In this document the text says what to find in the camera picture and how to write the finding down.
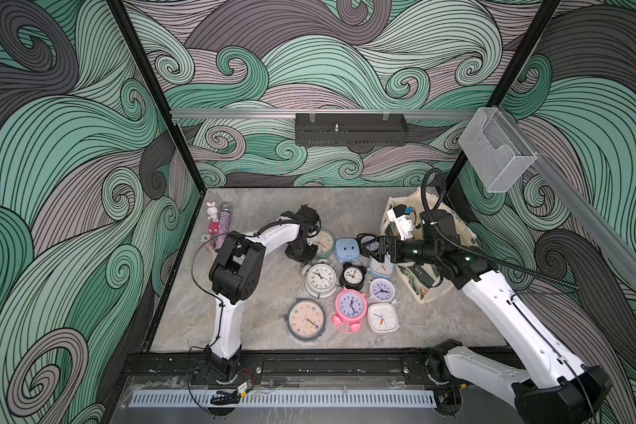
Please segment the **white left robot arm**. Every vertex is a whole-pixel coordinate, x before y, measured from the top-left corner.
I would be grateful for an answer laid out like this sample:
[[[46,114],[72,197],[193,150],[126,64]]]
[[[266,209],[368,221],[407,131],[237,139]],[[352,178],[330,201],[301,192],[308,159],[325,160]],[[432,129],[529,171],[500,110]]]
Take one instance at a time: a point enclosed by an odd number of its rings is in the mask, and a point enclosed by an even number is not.
[[[312,223],[285,217],[250,234],[227,234],[208,275],[217,312],[213,337],[204,349],[208,366],[221,378],[231,380],[238,373],[244,308],[260,282],[266,255],[288,245],[297,261],[307,263],[317,250],[308,239],[320,230],[319,220]]]

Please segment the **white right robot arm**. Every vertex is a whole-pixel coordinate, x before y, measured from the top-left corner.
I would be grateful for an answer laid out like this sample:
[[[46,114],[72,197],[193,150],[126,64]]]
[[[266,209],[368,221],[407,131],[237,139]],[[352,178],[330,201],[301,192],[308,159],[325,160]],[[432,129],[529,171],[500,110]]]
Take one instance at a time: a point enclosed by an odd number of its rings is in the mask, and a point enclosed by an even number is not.
[[[381,236],[372,256],[393,263],[436,267],[477,305],[500,331],[522,369],[456,346],[443,354],[448,375],[472,383],[512,406],[526,423],[584,423],[596,420],[612,381],[600,366],[589,366],[529,309],[478,247],[463,247],[444,236],[401,240]]]

